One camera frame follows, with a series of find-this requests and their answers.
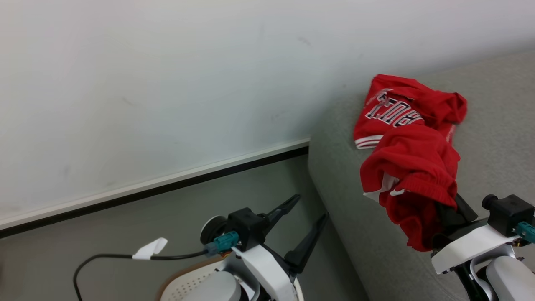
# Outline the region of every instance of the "black cable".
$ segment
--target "black cable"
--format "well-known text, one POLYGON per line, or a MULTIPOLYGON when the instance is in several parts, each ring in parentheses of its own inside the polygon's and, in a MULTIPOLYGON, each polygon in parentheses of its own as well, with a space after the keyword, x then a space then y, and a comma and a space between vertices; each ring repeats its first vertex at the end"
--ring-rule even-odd
MULTIPOLYGON (((204 255, 208 253, 208 250, 203 250, 201 252, 197 252, 197 253, 192 253, 192 254, 186 254, 186 255, 178 255, 178 256, 151 256, 150 257, 150 260, 179 260, 179 259, 188 259, 188 258, 193 258, 193 257, 197 257, 197 256, 201 256, 201 255, 204 255)), ((74 271, 74 275, 72 277, 72 282, 74 284, 74 290, 76 291, 76 296, 78 297, 78 300, 79 301, 82 301, 82 296, 80 295, 80 290, 78 289, 78 282, 77 282, 77 279, 78 279, 78 273, 80 273, 80 270, 82 270, 82 268, 90 263, 91 261, 93 261, 94 259, 97 259, 97 258, 124 258, 124 259, 132 259, 132 255, 126 255, 126 254, 97 254, 97 255, 93 255, 91 257, 89 257, 88 259, 86 259, 84 262, 82 262, 82 264, 80 264, 78 266, 78 268, 76 269, 76 271, 74 271)))

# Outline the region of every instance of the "teal connector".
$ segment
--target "teal connector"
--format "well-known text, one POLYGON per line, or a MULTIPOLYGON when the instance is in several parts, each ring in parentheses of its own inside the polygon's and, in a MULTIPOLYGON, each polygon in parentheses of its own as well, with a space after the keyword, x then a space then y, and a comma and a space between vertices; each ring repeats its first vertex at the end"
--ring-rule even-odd
POLYGON ((238 236, 236 231, 230 231, 213 240, 218 253, 229 251, 232 247, 237 246, 239 241, 240 236, 238 236))
POLYGON ((535 227, 526 223, 521 222, 516 225, 516 231, 518 235, 527 240, 528 242, 535 244, 535 227))

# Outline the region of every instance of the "white wall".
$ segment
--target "white wall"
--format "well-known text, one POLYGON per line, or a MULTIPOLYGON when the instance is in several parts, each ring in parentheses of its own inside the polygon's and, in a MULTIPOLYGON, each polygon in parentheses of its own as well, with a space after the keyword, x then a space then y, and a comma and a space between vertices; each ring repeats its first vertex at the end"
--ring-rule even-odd
POLYGON ((533 1, 0 0, 0 219, 309 135, 329 100, 533 46, 533 1))

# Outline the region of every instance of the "white baseboard trim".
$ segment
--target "white baseboard trim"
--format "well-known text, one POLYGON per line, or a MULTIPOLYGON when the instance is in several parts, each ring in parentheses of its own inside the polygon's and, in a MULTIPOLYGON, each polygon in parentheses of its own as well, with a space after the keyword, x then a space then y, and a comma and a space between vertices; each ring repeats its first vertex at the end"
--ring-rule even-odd
POLYGON ((40 220, 46 217, 54 216, 60 213, 83 208, 86 206, 98 204, 101 202, 117 199, 117 198, 129 195, 129 194, 157 188, 157 187, 175 183, 175 182, 179 182, 179 181, 193 178, 196 176, 209 174, 211 172, 222 170, 222 169, 229 168, 232 166, 252 162, 255 160, 263 159, 263 158, 274 156, 274 155, 278 155, 284 152, 292 151, 294 149, 306 147, 308 146, 309 142, 310 142, 310 138, 301 139, 298 141, 263 149, 255 153, 246 154, 246 155, 231 158, 228 160, 223 160, 223 161, 208 164, 205 166, 197 167, 194 169, 182 171, 182 172, 172 174, 169 176, 165 176, 165 177, 161 177, 158 179, 115 189, 115 190, 104 192, 104 193, 100 193, 97 195, 93 195, 91 197, 86 197, 83 199, 70 201, 70 202, 60 204, 60 205, 55 205, 55 206, 47 207, 44 209, 32 211, 29 213, 17 215, 14 217, 9 217, 8 219, 0 220, 0 230, 14 227, 17 225, 21 225, 21 224, 28 223, 28 222, 40 220))

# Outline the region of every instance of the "white jersey trim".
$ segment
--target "white jersey trim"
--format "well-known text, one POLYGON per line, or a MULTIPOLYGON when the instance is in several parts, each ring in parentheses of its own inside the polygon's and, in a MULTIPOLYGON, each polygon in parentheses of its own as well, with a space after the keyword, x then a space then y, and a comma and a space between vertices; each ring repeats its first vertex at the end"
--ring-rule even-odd
POLYGON ((364 138, 358 138, 355 140, 355 145, 357 146, 357 149, 374 148, 382 137, 383 135, 372 135, 364 138))

